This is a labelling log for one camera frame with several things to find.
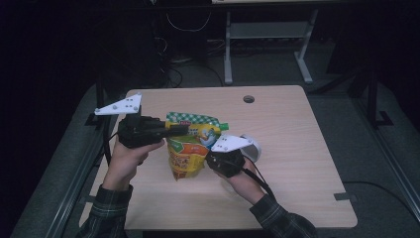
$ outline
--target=green and white checkered pattern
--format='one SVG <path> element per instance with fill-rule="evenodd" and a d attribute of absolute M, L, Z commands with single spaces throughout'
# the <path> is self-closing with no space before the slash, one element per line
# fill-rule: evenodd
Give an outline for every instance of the green and white checkered pattern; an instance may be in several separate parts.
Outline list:
<path fill-rule="evenodd" d="M 217 118 L 182 112 L 168 112 L 166 114 L 166 121 L 175 123 L 189 121 L 192 124 L 211 124 L 219 127 L 219 120 Z"/>

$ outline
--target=plaid sleeve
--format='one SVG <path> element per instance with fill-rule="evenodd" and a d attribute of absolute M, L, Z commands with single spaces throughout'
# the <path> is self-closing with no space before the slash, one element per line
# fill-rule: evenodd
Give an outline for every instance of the plaid sleeve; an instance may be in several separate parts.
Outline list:
<path fill-rule="evenodd" d="M 76 237 L 127 237 L 124 225 L 132 193 L 131 185 L 126 191 L 107 190 L 101 185 Z"/>
<path fill-rule="evenodd" d="M 267 194 L 251 207 L 250 212 L 262 228 L 271 232 L 274 237 L 317 237 L 316 229 L 310 221 L 289 213 Z"/>

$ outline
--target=background table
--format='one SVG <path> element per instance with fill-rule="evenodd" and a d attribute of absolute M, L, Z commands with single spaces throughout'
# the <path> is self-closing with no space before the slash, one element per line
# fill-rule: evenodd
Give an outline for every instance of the background table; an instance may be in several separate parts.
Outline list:
<path fill-rule="evenodd" d="M 335 199 L 335 193 L 346 191 L 301 87 L 147 89 L 128 95 L 138 91 L 143 93 L 145 116 L 164 119 L 169 111 L 205 114 L 229 123 L 229 134 L 251 135 L 262 147 L 257 165 L 285 209 L 305 216 L 316 227 L 356 226 L 350 201 Z M 246 95 L 255 102 L 244 102 Z M 103 160 L 91 195 L 106 170 Z M 132 185 L 126 229 L 261 228 L 249 212 L 251 206 L 209 168 L 196 178 L 176 181 L 166 147 L 150 153 Z M 90 207 L 87 203 L 80 224 Z"/>

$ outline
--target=hand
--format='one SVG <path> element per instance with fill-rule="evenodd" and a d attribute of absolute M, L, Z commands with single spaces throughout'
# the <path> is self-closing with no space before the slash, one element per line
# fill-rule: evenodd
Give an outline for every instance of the hand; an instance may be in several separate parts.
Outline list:
<path fill-rule="evenodd" d="M 136 175 L 137 166 L 148 157 L 149 152 L 163 145 L 164 140 L 161 140 L 156 144 L 129 149 L 121 144 L 117 137 L 102 187 L 109 190 L 127 190 L 130 180 Z"/>
<path fill-rule="evenodd" d="M 256 168 L 253 163 L 246 157 L 244 159 L 244 169 L 248 169 L 255 174 Z M 260 185 L 242 171 L 230 178 L 226 178 L 219 173 L 216 174 L 226 180 L 239 196 L 243 197 L 252 205 L 256 204 L 265 195 Z"/>

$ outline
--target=snack bag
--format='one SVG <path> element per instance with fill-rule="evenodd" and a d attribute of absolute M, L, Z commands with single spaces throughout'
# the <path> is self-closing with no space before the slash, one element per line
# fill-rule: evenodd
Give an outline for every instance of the snack bag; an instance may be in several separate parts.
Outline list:
<path fill-rule="evenodd" d="M 166 114 L 166 126 L 169 125 L 189 126 L 188 135 L 166 138 L 169 165 L 176 180 L 198 175 L 221 131 L 229 129 L 228 124 L 219 123 L 217 118 L 178 112 Z"/>

